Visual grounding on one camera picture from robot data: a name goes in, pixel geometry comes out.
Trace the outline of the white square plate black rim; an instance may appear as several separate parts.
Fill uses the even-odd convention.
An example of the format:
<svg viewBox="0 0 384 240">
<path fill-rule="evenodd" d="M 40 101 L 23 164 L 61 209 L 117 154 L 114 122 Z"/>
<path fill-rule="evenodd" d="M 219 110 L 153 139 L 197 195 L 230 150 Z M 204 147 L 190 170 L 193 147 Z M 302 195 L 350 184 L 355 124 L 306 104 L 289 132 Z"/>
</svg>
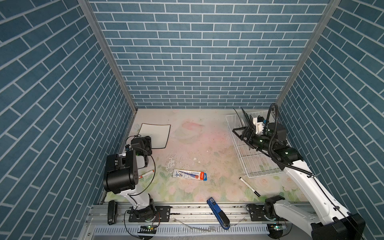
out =
<svg viewBox="0 0 384 240">
<path fill-rule="evenodd" d="M 139 135 L 150 137 L 152 140 L 152 149 L 165 149 L 170 135 L 171 125 L 141 125 Z"/>
</svg>

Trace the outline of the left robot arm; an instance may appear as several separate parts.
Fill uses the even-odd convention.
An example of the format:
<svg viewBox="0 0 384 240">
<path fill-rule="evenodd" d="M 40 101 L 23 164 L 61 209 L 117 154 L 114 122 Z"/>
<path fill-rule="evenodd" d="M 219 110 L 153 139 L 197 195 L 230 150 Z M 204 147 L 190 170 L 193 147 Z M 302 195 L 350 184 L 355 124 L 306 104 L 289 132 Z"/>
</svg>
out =
<svg viewBox="0 0 384 240">
<path fill-rule="evenodd" d="M 133 205 L 130 214 L 145 222 L 157 214 L 153 199 L 139 186 L 139 169 L 148 166 L 151 156 L 151 137 L 134 136 L 125 153 L 107 156 L 103 177 L 105 191 L 126 198 Z"/>
</svg>

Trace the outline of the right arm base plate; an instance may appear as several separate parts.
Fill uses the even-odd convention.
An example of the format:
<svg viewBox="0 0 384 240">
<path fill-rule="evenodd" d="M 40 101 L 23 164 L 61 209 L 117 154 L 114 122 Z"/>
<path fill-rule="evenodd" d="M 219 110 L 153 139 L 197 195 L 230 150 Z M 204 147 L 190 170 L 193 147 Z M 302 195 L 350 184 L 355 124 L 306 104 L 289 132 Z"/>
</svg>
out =
<svg viewBox="0 0 384 240">
<path fill-rule="evenodd" d="M 247 204 L 246 210 L 248 211 L 252 222 L 261 222 L 261 221 L 285 221 L 286 219 L 280 218 L 277 216 L 267 217 L 265 213 L 264 205 L 256 205 L 256 204 Z"/>
</svg>

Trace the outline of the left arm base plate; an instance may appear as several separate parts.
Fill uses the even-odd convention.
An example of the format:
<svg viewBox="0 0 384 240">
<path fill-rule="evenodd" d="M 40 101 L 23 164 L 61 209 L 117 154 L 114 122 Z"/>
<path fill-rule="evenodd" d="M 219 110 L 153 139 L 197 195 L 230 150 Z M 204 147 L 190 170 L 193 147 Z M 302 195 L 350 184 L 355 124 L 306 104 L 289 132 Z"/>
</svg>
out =
<svg viewBox="0 0 384 240">
<path fill-rule="evenodd" d="M 131 207 L 129 210 L 130 223 L 144 223 L 144 222 L 169 222 L 171 207 L 170 206 L 148 206 L 142 210 L 135 210 Z"/>
</svg>

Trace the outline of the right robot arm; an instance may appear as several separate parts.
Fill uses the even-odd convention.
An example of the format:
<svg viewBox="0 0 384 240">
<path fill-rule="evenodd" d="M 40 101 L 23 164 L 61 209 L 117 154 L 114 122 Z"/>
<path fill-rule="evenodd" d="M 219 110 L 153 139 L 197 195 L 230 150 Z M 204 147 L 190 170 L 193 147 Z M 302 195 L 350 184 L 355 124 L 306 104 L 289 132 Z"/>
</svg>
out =
<svg viewBox="0 0 384 240">
<path fill-rule="evenodd" d="M 289 146 L 287 130 L 278 117 L 276 103 L 271 104 L 265 118 L 252 118 L 243 111 L 239 116 L 241 127 L 232 129 L 232 133 L 286 173 L 316 213 L 310 214 L 277 195 L 265 200 L 264 217 L 269 221 L 287 220 L 313 240 L 362 240 L 365 220 L 360 214 L 352 214 L 321 184 L 299 151 Z"/>
</svg>

